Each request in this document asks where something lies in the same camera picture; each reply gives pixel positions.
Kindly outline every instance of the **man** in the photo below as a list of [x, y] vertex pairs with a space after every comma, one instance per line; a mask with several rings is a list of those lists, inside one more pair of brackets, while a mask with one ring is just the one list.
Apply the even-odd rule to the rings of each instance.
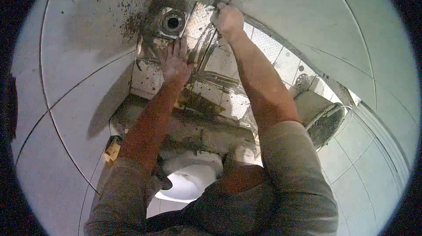
[[186, 40], [176, 39], [160, 55], [165, 82], [127, 134], [86, 235], [335, 235], [333, 194], [293, 99], [243, 31], [242, 13], [224, 3], [218, 8], [212, 22], [234, 52], [265, 167], [237, 163], [181, 211], [146, 219], [146, 208], [162, 187], [151, 172], [169, 115], [193, 70], [186, 63]]

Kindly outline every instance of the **white toilet bowl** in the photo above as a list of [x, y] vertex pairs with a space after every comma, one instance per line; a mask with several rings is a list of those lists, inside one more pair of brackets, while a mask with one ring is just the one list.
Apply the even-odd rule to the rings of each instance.
[[173, 186], [169, 190], [160, 190], [155, 197], [170, 201], [190, 203], [202, 195], [223, 172], [223, 164], [218, 154], [192, 151], [167, 160], [163, 166]]

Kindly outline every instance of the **shirt sleeve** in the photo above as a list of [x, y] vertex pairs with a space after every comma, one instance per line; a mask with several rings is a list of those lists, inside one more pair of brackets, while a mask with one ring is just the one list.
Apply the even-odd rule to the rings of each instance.
[[337, 205], [302, 124], [278, 123], [260, 135], [260, 144], [278, 196], [270, 231], [277, 235], [335, 235]]
[[143, 171], [135, 161], [117, 158], [98, 203], [85, 223], [85, 235], [142, 234], [146, 208], [161, 188], [162, 182]]

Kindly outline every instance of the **forearm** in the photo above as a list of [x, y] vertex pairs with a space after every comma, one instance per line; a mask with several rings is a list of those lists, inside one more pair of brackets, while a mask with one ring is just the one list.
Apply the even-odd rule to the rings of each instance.
[[182, 88], [183, 85], [174, 81], [163, 83], [136, 120], [133, 129], [129, 130], [119, 156], [131, 158], [148, 172], [152, 171], [161, 143], [168, 132], [169, 116]]
[[231, 41], [230, 46], [259, 131], [282, 121], [297, 121], [296, 106], [286, 86], [267, 57], [246, 33], [241, 33]]

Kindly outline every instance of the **bucket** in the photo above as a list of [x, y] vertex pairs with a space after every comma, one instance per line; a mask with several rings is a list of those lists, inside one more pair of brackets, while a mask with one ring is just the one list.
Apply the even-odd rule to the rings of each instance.
[[323, 96], [305, 91], [295, 97], [298, 118], [314, 143], [315, 149], [326, 144], [344, 118], [343, 104], [332, 103]]

